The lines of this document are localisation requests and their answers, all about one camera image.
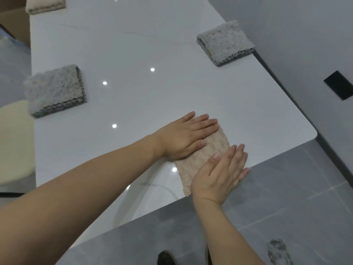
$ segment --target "cardboard box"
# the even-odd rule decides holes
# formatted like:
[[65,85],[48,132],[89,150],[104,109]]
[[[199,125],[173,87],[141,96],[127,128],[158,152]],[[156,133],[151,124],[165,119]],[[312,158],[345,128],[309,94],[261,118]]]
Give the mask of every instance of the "cardboard box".
[[0,0],[0,25],[12,37],[30,47],[29,15],[26,0]]

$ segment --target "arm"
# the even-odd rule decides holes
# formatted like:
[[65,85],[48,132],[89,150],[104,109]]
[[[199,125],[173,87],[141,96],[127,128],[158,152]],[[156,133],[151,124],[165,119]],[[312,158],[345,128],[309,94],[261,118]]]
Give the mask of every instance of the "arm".
[[205,146],[219,125],[195,112],[127,147],[92,159],[0,211],[0,265],[55,264],[80,234],[153,163]]
[[232,146],[221,158],[213,155],[192,181],[192,198],[204,227],[214,265],[263,265],[263,261],[224,214],[221,205],[247,175],[244,145]]

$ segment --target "hand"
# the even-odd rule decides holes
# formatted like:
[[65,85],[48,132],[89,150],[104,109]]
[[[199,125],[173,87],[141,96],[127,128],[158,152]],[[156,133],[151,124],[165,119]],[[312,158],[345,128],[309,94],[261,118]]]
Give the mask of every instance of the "hand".
[[219,129],[217,119],[204,114],[195,117],[190,112],[153,133],[162,147],[163,157],[178,160],[206,146],[204,138]]
[[195,206],[204,201],[221,206],[231,190],[244,179],[250,170],[244,169],[247,160],[244,147],[244,144],[238,148],[233,145],[222,158],[214,154],[201,167],[191,183]]

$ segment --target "forearm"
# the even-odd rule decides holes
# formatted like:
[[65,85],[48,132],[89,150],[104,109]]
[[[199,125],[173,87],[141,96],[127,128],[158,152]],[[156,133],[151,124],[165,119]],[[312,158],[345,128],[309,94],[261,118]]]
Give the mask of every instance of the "forearm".
[[0,264],[54,264],[162,153],[152,136],[90,160],[0,211]]
[[224,214],[221,206],[211,201],[195,202],[204,227],[214,265],[263,265],[264,263]]

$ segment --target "person's left arm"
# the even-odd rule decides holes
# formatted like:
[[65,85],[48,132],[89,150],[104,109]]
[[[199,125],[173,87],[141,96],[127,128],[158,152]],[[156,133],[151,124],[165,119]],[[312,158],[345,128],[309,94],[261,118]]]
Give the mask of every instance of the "person's left arm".
[[0,210],[0,265],[55,264],[80,234],[152,164],[187,157],[218,130],[191,112],[152,135],[54,178]]

